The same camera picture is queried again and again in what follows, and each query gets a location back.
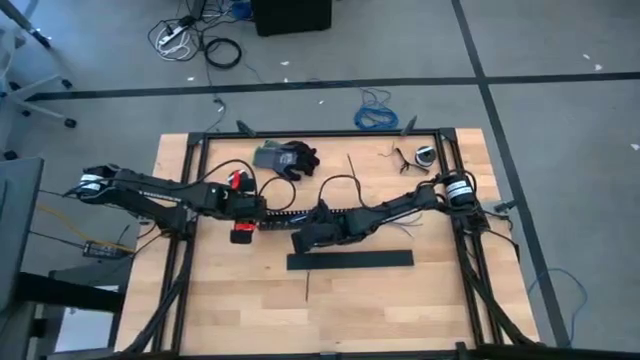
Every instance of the black box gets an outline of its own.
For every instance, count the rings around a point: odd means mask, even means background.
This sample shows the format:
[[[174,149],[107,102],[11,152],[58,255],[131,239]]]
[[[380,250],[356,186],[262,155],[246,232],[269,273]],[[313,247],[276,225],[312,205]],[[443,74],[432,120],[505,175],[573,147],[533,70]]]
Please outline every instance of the black box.
[[[332,0],[251,0],[260,36],[320,31],[331,27]]]

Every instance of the power strip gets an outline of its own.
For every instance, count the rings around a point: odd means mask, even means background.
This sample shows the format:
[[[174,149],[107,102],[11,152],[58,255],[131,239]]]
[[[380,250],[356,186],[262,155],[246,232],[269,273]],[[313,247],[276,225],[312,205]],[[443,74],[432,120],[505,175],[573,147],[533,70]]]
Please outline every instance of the power strip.
[[[173,40],[174,38],[176,38],[176,36],[182,34],[183,31],[190,28],[191,25],[193,25],[195,22],[196,22],[196,19],[191,15],[187,15],[182,19],[178,20],[178,27],[173,29],[173,33],[171,35],[167,35],[162,39],[160,39],[160,41],[158,41],[158,45],[165,46],[166,44],[169,43],[169,41]]]
[[[189,28],[188,26],[180,26],[180,27],[177,27],[177,28],[173,29],[173,34],[166,35],[165,37],[160,39],[160,41],[158,41],[158,45],[165,46],[166,44],[169,43],[169,41],[171,41],[174,38],[176,38],[178,35],[180,35],[183,31],[187,30],[188,28]]]

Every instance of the blue cable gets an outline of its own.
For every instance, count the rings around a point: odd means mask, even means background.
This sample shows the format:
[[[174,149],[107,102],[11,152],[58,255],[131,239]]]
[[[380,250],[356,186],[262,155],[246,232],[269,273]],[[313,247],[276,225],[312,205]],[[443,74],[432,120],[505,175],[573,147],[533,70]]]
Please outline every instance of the blue cable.
[[[391,100],[391,93],[387,90],[376,88],[360,88],[362,92],[362,105],[353,117],[354,124],[360,130],[388,130],[398,126],[398,115],[389,109],[387,102]],[[374,91],[386,94],[387,97],[380,101]]]
[[[538,284],[540,279],[543,276],[547,276],[549,275],[550,272],[554,272],[554,271],[561,272],[567,275],[568,277],[570,277],[573,281],[575,281],[576,285],[578,285],[578,288],[580,288],[580,292],[582,292],[582,298],[583,298],[582,303],[573,312],[573,314],[571,314],[571,328],[569,333],[569,343],[566,345],[566,347],[571,347],[573,343],[573,337],[576,331],[576,318],[578,317],[580,310],[582,310],[582,308],[584,308],[585,305],[587,305],[587,301],[589,300],[589,294],[587,293],[587,289],[585,289],[582,283],[580,283],[580,281],[578,281],[578,279],[576,279],[575,276],[571,275],[571,273],[569,273],[567,270],[561,269],[561,268],[550,268],[550,269],[547,269],[547,271],[540,273],[536,278],[536,280],[533,283],[531,283],[531,285],[529,285],[529,287],[527,288],[527,294],[531,295],[531,291],[533,290],[533,287]]]

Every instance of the cable bundle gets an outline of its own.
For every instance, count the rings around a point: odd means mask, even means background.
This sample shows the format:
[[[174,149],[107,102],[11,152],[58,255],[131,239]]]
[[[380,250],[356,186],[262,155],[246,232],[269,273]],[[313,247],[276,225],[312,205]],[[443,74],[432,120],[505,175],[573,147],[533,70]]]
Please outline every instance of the cable bundle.
[[[387,103],[391,100],[391,93],[376,88],[360,88],[362,105],[353,117],[353,122],[360,130],[388,130],[398,126],[398,115],[391,110]],[[378,100],[375,92],[386,95],[382,101]]]

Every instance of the dark gray panel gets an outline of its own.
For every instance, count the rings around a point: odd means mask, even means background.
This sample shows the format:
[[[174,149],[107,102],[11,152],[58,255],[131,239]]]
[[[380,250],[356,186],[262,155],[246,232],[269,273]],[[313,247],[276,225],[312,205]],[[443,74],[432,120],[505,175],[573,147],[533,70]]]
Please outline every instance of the dark gray panel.
[[[0,311],[13,301],[42,166],[38,158],[0,162]]]

